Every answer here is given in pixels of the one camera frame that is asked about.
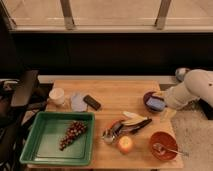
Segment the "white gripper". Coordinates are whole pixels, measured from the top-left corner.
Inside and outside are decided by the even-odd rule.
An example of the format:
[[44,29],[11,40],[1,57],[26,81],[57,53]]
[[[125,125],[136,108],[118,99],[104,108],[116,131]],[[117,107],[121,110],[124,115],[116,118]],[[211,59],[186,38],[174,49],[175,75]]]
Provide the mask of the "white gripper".
[[[170,87],[164,92],[164,102],[169,108],[168,109],[168,119],[171,120],[177,113],[177,110],[174,109],[180,109],[182,107],[181,103],[175,99],[173,94],[173,88]],[[161,115],[161,122],[165,122],[167,120],[167,109],[162,113]]]

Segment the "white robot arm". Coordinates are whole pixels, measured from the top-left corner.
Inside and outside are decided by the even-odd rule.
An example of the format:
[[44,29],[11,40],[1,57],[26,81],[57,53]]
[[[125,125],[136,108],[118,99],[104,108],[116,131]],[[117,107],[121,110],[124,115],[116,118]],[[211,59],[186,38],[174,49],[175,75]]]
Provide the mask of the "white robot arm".
[[195,100],[203,100],[213,108],[213,71],[178,68],[175,76],[179,84],[163,92],[166,109],[161,115],[162,122],[169,121],[178,110]]

